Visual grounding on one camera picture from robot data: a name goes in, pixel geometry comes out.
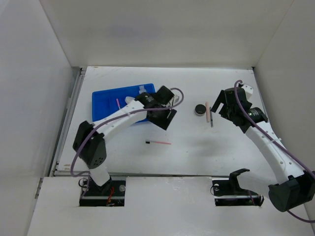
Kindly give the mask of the black round compact jar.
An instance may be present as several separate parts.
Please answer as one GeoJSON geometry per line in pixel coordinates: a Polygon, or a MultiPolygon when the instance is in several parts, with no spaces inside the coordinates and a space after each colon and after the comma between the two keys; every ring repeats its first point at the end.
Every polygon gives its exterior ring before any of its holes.
{"type": "Polygon", "coordinates": [[[194,108],[194,113],[197,116],[203,116],[206,113],[206,106],[203,104],[197,104],[194,108]]]}

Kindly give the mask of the white round powder puff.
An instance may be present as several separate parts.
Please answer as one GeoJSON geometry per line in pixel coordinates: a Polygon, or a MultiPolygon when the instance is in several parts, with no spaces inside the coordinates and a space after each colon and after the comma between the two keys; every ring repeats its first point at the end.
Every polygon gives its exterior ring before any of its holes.
{"type": "Polygon", "coordinates": [[[134,98],[134,97],[131,97],[131,96],[127,96],[127,97],[125,98],[126,104],[130,104],[133,100],[135,100],[135,98],[134,98]]]}

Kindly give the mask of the black white checkered eyeliner pen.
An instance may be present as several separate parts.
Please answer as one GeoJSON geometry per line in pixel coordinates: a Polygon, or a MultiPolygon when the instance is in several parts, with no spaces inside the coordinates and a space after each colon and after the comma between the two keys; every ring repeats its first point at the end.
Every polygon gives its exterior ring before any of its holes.
{"type": "Polygon", "coordinates": [[[213,128],[214,125],[213,125],[212,107],[210,107],[210,124],[211,124],[211,128],[213,128]]]}

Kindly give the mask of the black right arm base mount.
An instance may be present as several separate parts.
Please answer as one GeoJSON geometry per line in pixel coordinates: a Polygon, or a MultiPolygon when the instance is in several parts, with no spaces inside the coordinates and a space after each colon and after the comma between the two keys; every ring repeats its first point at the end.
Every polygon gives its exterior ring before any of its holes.
{"type": "Polygon", "coordinates": [[[239,186],[237,177],[249,172],[248,169],[239,169],[232,172],[229,177],[212,178],[210,193],[214,196],[215,206],[255,206],[260,207],[264,202],[264,197],[239,186]]]}

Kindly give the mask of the pale pink lipstick tube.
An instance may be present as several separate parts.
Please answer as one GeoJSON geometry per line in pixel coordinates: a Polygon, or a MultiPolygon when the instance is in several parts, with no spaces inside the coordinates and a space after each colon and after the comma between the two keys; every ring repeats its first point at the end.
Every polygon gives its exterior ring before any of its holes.
{"type": "Polygon", "coordinates": [[[206,107],[206,120],[207,122],[210,122],[210,107],[209,107],[208,101],[205,103],[205,107],[206,107]]]}

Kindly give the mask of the thin pink eyebrow brush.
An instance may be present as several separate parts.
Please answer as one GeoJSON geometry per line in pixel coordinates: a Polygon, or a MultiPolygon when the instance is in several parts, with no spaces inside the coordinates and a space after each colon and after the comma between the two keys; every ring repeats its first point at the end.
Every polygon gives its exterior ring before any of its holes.
{"type": "Polygon", "coordinates": [[[168,142],[153,141],[153,140],[146,140],[145,143],[146,144],[155,143],[155,144],[162,144],[162,145],[171,145],[171,143],[168,143],[168,142]]]}

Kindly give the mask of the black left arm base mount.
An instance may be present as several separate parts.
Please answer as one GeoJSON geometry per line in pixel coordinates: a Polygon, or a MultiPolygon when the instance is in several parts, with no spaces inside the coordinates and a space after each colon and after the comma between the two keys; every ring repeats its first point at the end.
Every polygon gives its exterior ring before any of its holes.
{"type": "Polygon", "coordinates": [[[80,207],[124,207],[126,177],[114,176],[102,187],[96,185],[91,177],[78,181],[81,188],[80,207]]]}

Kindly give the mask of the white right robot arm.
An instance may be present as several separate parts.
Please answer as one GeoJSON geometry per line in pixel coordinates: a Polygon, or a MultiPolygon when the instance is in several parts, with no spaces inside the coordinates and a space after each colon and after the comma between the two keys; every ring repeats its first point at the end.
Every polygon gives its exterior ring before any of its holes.
{"type": "Polygon", "coordinates": [[[211,112],[239,127],[259,149],[273,174],[246,168],[233,171],[228,179],[213,181],[214,194],[257,194],[268,198],[278,211],[286,212],[313,199],[315,173],[283,146],[264,112],[248,101],[252,93],[252,87],[238,80],[234,87],[220,91],[211,112]]]}

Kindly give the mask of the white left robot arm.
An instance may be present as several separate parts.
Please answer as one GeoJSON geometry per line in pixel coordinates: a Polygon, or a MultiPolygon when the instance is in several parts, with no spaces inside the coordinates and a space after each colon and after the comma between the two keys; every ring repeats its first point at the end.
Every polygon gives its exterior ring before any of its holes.
{"type": "Polygon", "coordinates": [[[107,143],[118,133],[133,124],[147,120],[166,130],[176,114],[175,88],[161,86],[157,92],[143,92],[115,113],[94,123],[80,123],[74,142],[74,159],[80,158],[87,170],[88,182],[93,182],[93,189],[99,195],[110,190],[111,176],[105,166],[107,143]]]}

